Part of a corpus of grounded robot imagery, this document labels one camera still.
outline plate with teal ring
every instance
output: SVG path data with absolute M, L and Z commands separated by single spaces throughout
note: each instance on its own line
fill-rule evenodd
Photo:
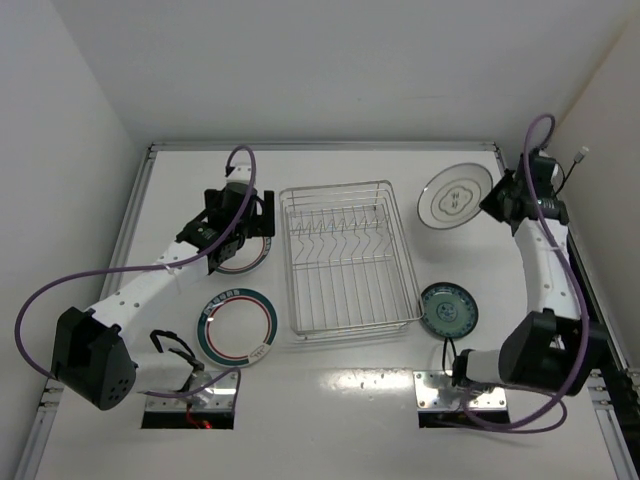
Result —
M 269 299 L 248 288 L 216 295 L 203 309 L 196 328 L 204 354 L 225 367 L 244 367 L 262 359 L 277 331 L 278 316 Z
M 223 275 L 241 275 L 258 268 L 271 251 L 270 237 L 247 239 L 233 258 L 220 265 L 216 272 Z
M 434 283 L 422 291 L 422 325 L 441 337 L 462 338 L 478 324 L 478 305 L 460 285 Z

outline white table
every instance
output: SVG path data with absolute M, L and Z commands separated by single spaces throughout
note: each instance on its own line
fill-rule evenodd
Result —
M 203 190 L 224 185 L 227 154 L 157 154 L 127 263 L 153 261 L 202 209 Z M 458 350 L 496 348 L 523 319 L 524 275 L 506 225 L 481 214 L 460 228 L 430 231 L 416 216 L 419 193 L 445 167 L 479 163 L 498 181 L 494 152 L 258 149 L 257 161 L 258 188 L 276 195 L 293 186 L 390 180 L 420 288 L 437 281 L 458 283 L 478 303 L 479 324 L 458 342 Z M 195 345 L 199 314 L 217 293 L 243 286 L 271 299 L 280 329 L 270 353 L 243 371 L 235 428 L 141 430 L 143 396 L 130 395 L 115 409 L 100 412 L 66 389 L 40 480 L 615 478 L 586 391 L 567 400 L 569 419 L 551 433 L 419 429 L 411 371 L 439 368 L 442 348 L 442 341 L 419 324 L 384 341 L 298 346 L 289 328 L 279 219 L 277 224 L 280 236 L 259 269 L 239 278 L 208 277 L 176 299 L 155 325 Z M 148 339 L 139 348 L 151 351 Z M 397 371 L 361 388 L 358 368 Z M 508 393 L 512 419 L 541 401 Z M 551 423 L 558 415 L 543 421 Z

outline red wire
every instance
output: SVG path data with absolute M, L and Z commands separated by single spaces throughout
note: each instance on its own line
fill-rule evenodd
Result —
M 187 422 L 194 425 L 196 428 L 200 428 L 200 424 L 191 416 L 191 405 L 187 405 Z

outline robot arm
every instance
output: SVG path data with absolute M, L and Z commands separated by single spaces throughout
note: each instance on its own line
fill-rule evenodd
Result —
M 568 258 L 569 219 L 564 203 L 555 198 L 551 185 L 557 168 L 555 160 L 534 152 L 530 161 L 547 224 L 562 254 Z M 531 205 L 522 159 L 518 171 L 507 171 L 480 207 L 498 221 L 511 225 L 522 255 L 529 314 L 499 350 L 464 350 L 454 361 L 453 384 L 502 384 L 556 392 L 567 379 L 577 356 L 582 330 L 580 308 Z M 592 324 L 587 355 L 568 395 L 580 391 L 606 351 L 606 345 L 606 329 Z
M 227 172 L 222 191 L 205 191 L 205 209 L 187 223 L 155 264 L 179 263 L 213 245 L 238 211 L 249 178 L 250 168 L 240 165 Z M 152 329 L 169 301 L 233 257 L 246 239 L 274 235 L 274 193 L 265 191 L 262 200 L 254 190 L 236 228 L 207 255 L 174 268 L 144 272 L 87 310 L 72 307 L 63 313 L 51 372 L 101 410 L 113 408 L 131 391 L 188 390 L 192 374 L 204 368 L 200 362 L 176 349 L 136 354 L 134 342 L 140 333 Z

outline wire dish rack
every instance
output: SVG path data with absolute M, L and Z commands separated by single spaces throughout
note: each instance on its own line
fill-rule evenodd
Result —
M 297 335 L 387 332 L 422 317 L 391 183 L 292 188 L 280 200 Z

